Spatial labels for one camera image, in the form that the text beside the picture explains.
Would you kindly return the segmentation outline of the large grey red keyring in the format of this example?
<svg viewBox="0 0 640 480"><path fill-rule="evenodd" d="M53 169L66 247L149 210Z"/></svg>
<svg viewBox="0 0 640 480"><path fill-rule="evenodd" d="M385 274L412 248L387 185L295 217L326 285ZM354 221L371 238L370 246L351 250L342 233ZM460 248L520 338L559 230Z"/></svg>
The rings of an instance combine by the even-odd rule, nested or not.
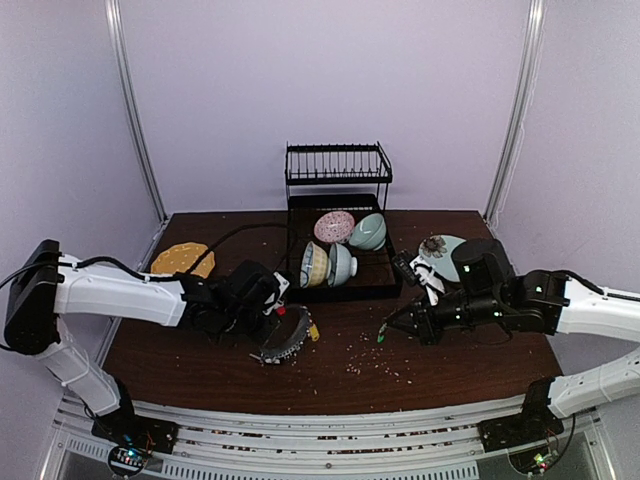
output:
<svg viewBox="0 0 640 480"><path fill-rule="evenodd" d="M312 320L306 306L280 307L273 320L275 323L257 352L249 354L262 365L282 365L295 357L310 338Z"/></svg>

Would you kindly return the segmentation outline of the yellow tag key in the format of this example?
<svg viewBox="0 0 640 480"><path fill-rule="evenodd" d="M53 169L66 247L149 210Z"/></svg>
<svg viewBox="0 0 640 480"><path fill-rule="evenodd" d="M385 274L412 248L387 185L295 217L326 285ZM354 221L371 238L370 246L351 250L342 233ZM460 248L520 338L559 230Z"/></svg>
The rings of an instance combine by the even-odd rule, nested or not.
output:
<svg viewBox="0 0 640 480"><path fill-rule="evenodd" d="M308 333L312 342L317 342L320 339L320 333L316 325L311 325Z"/></svg>

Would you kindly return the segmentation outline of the green tag key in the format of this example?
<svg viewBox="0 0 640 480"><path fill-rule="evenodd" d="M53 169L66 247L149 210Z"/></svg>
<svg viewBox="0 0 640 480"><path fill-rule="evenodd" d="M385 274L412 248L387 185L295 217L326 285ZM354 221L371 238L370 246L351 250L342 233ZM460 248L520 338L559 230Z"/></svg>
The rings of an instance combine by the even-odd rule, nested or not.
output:
<svg viewBox="0 0 640 480"><path fill-rule="evenodd" d="M385 340L386 330L387 330L387 325L383 324L378 331L377 343L382 343Z"/></svg>

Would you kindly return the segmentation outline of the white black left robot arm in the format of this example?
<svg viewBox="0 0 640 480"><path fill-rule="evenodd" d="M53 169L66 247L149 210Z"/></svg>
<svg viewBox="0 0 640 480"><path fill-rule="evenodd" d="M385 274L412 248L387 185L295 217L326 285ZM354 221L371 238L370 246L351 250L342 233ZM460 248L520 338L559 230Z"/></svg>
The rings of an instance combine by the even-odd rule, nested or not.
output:
<svg viewBox="0 0 640 480"><path fill-rule="evenodd" d="M103 419L123 444L144 433L124 385L104 372L63 323L69 314L130 318L209 337L247 335L262 341L277 324L289 279L246 260L230 275L140 273L112 257L79 260L44 240L10 287L3 339L7 350L43 361L61 384Z"/></svg>

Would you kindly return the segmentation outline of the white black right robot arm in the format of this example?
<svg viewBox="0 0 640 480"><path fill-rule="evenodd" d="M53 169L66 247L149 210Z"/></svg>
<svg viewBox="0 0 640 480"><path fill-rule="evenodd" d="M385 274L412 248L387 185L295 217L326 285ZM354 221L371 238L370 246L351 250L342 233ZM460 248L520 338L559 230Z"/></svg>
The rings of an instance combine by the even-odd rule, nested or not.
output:
<svg viewBox="0 0 640 480"><path fill-rule="evenodd" d="M569 270L516 274L497 239L475 238L456 246L450 259L459 289L445 291L442 276L420 256L407 252L393 264L425 294L385 318L387 329L403 331L423 345L436 345L448 330L473 330L495 323L507 333L589 334L639 340L639 296L599 287ZM535 440L555 418L611 403L639 392L639 353L631 353L571 376L534 382L523 412L513 419L519 440Z"/></svg>

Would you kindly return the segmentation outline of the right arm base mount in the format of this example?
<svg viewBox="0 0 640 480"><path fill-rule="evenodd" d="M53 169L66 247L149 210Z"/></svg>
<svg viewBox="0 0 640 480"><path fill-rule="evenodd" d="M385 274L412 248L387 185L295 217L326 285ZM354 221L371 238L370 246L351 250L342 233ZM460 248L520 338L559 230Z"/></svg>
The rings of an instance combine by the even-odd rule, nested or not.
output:
<svg viewBox="0 0 640 480"><path fill-rule="evenodd" d="M484 452L505 451L520 474L542 475L560 457L564 423L553 415L519 413L482 421L477 429Z"/></svg>

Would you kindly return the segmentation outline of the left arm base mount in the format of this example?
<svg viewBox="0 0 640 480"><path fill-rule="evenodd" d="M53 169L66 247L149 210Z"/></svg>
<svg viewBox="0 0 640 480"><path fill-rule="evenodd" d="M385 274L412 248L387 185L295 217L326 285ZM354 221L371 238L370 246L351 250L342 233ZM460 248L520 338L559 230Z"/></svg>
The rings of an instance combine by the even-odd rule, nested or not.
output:
<svg viewBox="0 0 640 480"><path fill-rule="evenodd" d="M175 422L136 415L132 425L111 427L95 419L91 433L115 444L107 454L107 466L120 477L141 473L155 453L171 454L179 427Z"/></svg>

